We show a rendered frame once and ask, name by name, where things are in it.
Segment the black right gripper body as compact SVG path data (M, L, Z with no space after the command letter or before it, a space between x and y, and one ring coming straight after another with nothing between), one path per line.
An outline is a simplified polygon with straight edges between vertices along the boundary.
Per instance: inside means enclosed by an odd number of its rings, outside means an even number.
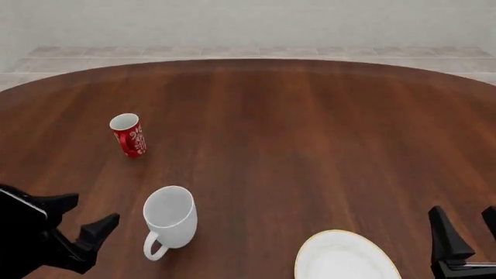
M496 279L496 264L450 265L437 262L431 266L435 279Z

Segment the red mug with white pattern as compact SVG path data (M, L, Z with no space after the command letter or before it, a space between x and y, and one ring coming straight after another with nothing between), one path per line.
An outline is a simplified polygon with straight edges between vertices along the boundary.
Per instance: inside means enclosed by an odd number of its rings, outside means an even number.
M144 155L146 141L139 116L134 113L122 113L110 121L109 127L127 157L135 159Z

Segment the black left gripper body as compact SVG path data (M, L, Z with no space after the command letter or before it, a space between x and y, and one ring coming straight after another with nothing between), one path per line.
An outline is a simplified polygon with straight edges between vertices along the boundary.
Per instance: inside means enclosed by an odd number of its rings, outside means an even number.
M48 232L47 266L84 274L90 270L94 239L89 225L82 225L77 239L71 242L59 229Z

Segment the white plate with gold rim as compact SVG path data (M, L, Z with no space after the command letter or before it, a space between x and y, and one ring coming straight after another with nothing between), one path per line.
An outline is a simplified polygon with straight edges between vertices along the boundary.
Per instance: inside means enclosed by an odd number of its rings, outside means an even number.
M294 262L294 279L402 279L388 255L369 239L342 229L307 239Z

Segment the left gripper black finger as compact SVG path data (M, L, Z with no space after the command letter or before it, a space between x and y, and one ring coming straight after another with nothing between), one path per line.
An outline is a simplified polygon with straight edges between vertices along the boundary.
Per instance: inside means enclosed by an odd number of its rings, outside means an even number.
M112 213L106 217L86 225L82 225L75 241L85 262L96 262L98 251L110 234L119 225L120 215Z
M59 225L63 215L78 206L78 199L77 193L37 197L37 201L42 204L42 209L47 213L50 225Z

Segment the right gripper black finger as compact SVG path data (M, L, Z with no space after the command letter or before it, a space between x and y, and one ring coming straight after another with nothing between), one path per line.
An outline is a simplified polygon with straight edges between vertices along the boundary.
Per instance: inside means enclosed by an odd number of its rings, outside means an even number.
M491 233L496 233L496 206L489 206L481 213Z
M445 211L433 206L429 212L432 236L431 263L465 264L475 251L455 230Z

